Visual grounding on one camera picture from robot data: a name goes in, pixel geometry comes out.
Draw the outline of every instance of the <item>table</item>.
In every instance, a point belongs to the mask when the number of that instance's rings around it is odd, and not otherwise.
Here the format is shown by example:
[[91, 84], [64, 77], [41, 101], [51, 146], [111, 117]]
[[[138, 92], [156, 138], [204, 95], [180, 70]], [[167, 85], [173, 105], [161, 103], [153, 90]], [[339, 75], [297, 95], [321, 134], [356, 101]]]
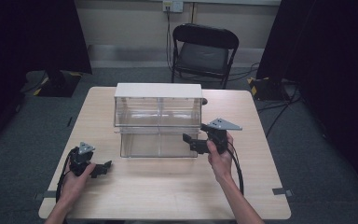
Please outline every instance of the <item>table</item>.
[[[89, 90], [48, 190], [55, 190], [69, 150], [86, 142], [96, 147], [92, 161], [113, 161], [107, 175], [90, 179], [68, 218], [125, 220], [234, 219], [216, 182], [207, 155], [195, 159], [120, 157], [120, 135], [114, 133], [115, 87]], [[208, 104], [202, 122], [216, 118], [240, 125], [231, 131], [244, 179], [244, 194], [263, 219], [287, 219], [291, 211], [269, 145], [248, 91], [202, 90]], [[200, 139], [206, 139], [201, 133]], [[232, 175], [237, 181], [234, 163]], [[45, 198], [39, 216], [47, 218], [55, 199]]]

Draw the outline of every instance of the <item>person's right hand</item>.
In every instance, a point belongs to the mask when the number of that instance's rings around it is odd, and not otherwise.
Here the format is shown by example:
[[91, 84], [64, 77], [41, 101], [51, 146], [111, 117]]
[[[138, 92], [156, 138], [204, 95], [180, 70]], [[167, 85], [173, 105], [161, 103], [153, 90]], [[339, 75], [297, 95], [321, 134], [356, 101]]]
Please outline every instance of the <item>person's right hand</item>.
[[[227, 150], [230, 150], [232, 152], [233, 151], [232, 146], [234, 143], [234, 139], [228, 132], [227, 132], [227, 140], [228, 140]], [[217, 182], [221, 183], [221, 181], [223, 181], [223, 180], [227, 180], [228, 178], [231, 179], [232, 178], [232, 176], [231, 176], [231, 163], [232, 163], [231, 155], [227, 151], [225, 151], [222, 154], [219, 154], [217, 152], [216, 145], [211, 140], [208, 140], [206, 142], [206, 144], [207, 144], [209, 151], [211, 152], [208, 155], [208, 161], [212, 165], [212, 169], [213, 169], [213, 172], [214, 172]]]

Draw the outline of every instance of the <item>clear plastic box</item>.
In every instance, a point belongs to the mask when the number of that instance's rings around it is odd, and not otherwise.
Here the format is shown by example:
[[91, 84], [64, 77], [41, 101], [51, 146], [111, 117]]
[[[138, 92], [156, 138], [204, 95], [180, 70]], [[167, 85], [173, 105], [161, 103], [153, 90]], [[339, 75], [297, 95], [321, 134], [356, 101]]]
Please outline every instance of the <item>clear plastic box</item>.
[[197, 138], [201, 102], [198, 84], [118, 83], [114, 125], [121, 157], [197, 157], [182, 134]]

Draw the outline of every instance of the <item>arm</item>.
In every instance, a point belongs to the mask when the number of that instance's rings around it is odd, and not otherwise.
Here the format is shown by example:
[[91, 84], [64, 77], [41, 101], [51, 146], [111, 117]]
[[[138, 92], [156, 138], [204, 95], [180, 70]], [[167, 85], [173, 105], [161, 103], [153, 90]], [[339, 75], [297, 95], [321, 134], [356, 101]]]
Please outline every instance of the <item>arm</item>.
[[[229, 133], [227, 133], [227, 139], [231, 144], [234, 141]], [[228, 152], [219, 155], [213, 141], [208, 140], [207, 146], [211, 151], [208, 156], [208, 161], [212, 165], [216, 180], [225, 193], [237, 222], [240, 224], [264, 223], [263, 219], [261, 219], [254, 208], [243, 197], [231, 176], [231, 155]], [[228, 150], [233, 150], [232, 145], [228, 145]]]
[[75, 201], [80, 197], [81, 192], [86, 186], [86, 181], [94, 168], [94, 163], [88, 165], [81, 176], [75, 176], [72, 172], [67, 173], [63, 180], [61, 197], [50, 215], [48, 215], [45, 224], [63, 223], [66, 214], [72, 209]]

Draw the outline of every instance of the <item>chair seat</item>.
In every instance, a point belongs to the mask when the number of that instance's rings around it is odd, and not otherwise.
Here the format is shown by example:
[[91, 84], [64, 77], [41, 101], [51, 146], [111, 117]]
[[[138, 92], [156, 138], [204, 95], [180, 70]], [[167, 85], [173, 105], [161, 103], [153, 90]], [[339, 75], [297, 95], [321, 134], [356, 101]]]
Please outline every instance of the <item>chair seat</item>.
[[176, 63], [178, 69], [224, 75], [227, 71], [228, 49], [184, 43]]

